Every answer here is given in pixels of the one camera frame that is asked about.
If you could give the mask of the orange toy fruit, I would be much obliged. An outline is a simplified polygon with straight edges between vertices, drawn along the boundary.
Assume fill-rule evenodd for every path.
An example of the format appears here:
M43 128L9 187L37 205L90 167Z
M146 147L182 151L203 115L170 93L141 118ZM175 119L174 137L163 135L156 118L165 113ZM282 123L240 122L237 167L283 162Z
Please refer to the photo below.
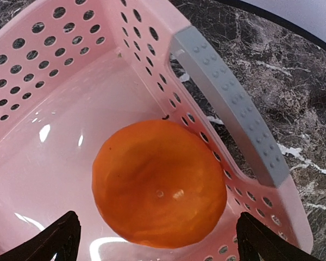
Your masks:
M113 134L93 162L92 192L114 232L157 248L200 242L227 203L223 169L213 152L169 120L138 122Z

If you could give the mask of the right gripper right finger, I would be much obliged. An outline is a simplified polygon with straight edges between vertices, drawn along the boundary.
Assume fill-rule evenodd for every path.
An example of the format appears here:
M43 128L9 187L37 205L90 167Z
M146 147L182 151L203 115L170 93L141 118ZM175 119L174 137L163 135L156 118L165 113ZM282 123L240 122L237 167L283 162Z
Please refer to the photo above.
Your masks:
M248 212L242 212L237 224L236 235L240 261L319 261L276 235Z

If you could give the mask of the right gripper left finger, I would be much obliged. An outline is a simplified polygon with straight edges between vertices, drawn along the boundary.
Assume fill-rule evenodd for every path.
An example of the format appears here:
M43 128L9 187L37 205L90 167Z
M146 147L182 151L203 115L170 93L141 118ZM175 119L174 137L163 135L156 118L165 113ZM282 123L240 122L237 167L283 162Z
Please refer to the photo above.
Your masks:
M80 236L78 215L70 210L35 237L0 255L0 261L76 261Z

